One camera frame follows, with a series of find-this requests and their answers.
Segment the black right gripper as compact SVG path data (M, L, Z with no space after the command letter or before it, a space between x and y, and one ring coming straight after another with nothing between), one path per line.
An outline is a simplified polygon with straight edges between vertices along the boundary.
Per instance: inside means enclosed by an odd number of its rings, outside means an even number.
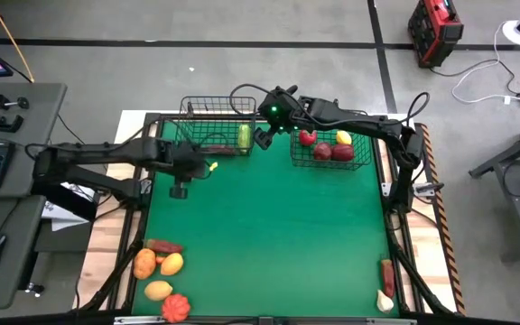
M302 105L293 97L297 90L297 85L289 88L277 86L266 94L258 107L258 113L266 119L271 131L265 133L261 128L254 131L254 141L260 148L267 150L270 147L274 132L290 133L296 127L294 119L302 115Z

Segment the white papers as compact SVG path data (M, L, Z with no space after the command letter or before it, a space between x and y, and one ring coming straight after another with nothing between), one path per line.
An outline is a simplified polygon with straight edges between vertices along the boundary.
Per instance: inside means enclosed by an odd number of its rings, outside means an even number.
M89 202L98 203L98 194L91 188L72 184L69 182L63 182L62 187L71 190L75 194L82 198L85 198ZM64 228L74 227L81 224L88 223L86 218L81 217L65 208L62 208L50 201L46 201L43 211L42 219L49 219L51 221L51 230L59 231Z

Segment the orange yellow mango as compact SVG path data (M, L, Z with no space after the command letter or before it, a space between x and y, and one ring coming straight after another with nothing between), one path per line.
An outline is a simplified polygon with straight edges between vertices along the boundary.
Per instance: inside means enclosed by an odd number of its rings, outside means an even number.
M180 253L172 253L161 262L161 275L171 276L177 274L183 267L184 260Z

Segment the green cucumber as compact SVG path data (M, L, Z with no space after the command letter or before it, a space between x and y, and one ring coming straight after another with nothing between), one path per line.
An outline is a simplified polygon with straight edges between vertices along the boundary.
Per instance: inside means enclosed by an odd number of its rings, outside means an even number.
M246 153L251 147L251 127L249 124L242 124L238 128L237 147L242 153Z

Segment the red bell pepper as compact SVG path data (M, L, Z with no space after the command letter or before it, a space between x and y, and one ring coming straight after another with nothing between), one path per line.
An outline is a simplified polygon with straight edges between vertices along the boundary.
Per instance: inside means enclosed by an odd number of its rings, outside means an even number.
M352 144L336 144L331 149L331 159L337 162L350 162L355 158Z

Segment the orange pumpkin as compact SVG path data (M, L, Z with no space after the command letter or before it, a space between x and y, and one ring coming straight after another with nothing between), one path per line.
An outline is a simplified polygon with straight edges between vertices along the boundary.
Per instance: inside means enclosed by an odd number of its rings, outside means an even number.
M175 293L163 301L162 316L170 323L178 323L188 318L190 309L189 299L180 293Z

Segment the long dark red vegetable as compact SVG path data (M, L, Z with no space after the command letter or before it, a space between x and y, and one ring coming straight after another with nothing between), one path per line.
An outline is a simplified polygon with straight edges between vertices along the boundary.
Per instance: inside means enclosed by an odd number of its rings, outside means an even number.
M236 156L237 150L226 144L201 145L200 151L206 155Z

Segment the dull yellow lemon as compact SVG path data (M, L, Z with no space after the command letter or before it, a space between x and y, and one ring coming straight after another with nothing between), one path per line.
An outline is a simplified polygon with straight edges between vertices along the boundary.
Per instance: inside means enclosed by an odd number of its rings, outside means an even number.
M163 301L172 294L173 287L166 281L152 281L144 288L144 295L151 301Z

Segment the grey desk top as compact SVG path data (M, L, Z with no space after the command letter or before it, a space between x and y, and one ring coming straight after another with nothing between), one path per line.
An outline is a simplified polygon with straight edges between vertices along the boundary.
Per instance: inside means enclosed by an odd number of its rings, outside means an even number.
M0 199L0 232L6 236L0 258L0 309L8 308L22 281L46 199Z
M26 98L27 109L17 106L0 113L9 120L19 115L23 123L15 133L0 132L0 139L16 144L0 187L0 198L28 196L33 184L34 161L24 152L27 144L45 144L51 136L67 86L61 83L0 83L0 95L13 102Z

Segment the red chili pepper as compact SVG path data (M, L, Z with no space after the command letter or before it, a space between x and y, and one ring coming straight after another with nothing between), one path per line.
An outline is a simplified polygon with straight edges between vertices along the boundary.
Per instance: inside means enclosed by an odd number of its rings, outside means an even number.
M383 293L388 298L395 296L395 270L390 259L380 261L381 277L383 282Z

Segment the black orange striped strip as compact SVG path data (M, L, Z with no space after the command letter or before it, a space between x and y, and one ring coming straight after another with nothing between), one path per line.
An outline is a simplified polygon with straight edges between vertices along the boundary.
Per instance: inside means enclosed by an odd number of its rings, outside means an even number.
M436 162L432 152L432 142L430 139L428 126L421 123L416 123L415 126L419 128L423 136L423 143L425 147L424 153L426 154L425 175L427 176L428 181L438 183L439 176L437 173ZM450 237L450 230L444 208L441 190L435 191L435 194L432 199L432 206L437 221L437 228L440 233L441 246L445 258L445 264L447 266L447 271L449 274L450 288L453 296L455 309L459 315L466 316L467 312L462 296L460 275L456 265L454 249Z

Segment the dark red round fruit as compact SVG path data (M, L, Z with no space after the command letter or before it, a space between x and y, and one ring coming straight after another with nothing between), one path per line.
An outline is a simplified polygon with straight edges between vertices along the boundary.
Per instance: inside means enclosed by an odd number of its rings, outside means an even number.
M313 158L317 161L328 161L332 156L332 146L329 143L318 143L313 148Z

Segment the white garlic bulb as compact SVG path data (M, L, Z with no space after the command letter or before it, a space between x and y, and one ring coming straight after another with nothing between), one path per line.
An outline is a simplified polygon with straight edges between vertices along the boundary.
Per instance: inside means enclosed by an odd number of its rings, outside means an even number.
M388 314L394 308L393 299L385 295L382 290L377 291L376 307L382 313Z

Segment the reddish brown sweet potato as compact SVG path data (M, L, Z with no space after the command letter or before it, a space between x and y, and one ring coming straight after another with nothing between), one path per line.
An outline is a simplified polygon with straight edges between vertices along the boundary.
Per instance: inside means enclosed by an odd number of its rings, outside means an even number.
M153 250L157 254L165 255L183 251L183 246L161 239L147 239L144 242L144 247Z

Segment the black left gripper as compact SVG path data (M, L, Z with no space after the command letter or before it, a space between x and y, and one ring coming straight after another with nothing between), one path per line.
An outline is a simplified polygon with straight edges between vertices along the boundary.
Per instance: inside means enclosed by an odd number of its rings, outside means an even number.
M186 199L188 190L185 183L194 179L206 180L212 174L212 164L206 160L206 151L200 146L191 143L173 144L165 154L169 164L164 172L173 177L173 185L170 187L169 196L173 199Z

